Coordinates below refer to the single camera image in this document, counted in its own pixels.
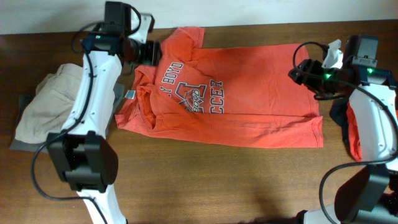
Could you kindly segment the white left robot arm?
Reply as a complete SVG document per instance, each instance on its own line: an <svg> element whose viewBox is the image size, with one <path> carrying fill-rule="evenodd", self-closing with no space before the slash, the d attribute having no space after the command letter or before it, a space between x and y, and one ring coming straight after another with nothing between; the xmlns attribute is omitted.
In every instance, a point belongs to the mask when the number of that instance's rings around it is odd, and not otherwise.
<svg viewBox="0 0 398 224"><path fill-rule="evenodd" d="M107 1L104 19L81 39L80 87L59 133L47 137L47 151L62 182L85 202L93 223L127 223L114 183L118 156L106 141L113 113L114 86L124 63L157 66L162 53L147 40L155 19L130 4Z"/></svg>

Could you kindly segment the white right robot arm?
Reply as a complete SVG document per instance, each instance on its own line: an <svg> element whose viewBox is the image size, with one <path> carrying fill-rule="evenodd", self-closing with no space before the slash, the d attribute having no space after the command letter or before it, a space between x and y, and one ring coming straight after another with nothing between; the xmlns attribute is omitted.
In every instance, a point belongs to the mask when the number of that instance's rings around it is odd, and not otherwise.
<svg viewBox="0 0 398 224"><path fill-rule="evenodd" d="M289 72L316 100L349 100L362 152L361 161L338 165L322 177L320 209L301 211L296 223L397 223L397 84L391 71L377 67L378 42L374 36L352 35L344 51L340 40L321 44L321 62L306 59ZM327 178L354 166L362 169L338 189L333 204L325 205Z"/></svg>

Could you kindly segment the orange soccer t-shirt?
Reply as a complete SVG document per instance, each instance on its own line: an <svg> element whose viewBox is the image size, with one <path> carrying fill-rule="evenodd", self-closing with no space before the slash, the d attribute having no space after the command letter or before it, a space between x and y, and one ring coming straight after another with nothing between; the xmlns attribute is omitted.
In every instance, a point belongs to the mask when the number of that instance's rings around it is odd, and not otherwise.
<svg viewBox="0 0 398 224"><path fill-rule="evenodd" d="M318 102L289 71L298 44L206 49L205 30L179 27L158 66L135 69L117 126L153 138L257 148L323 146Z"/></svg>

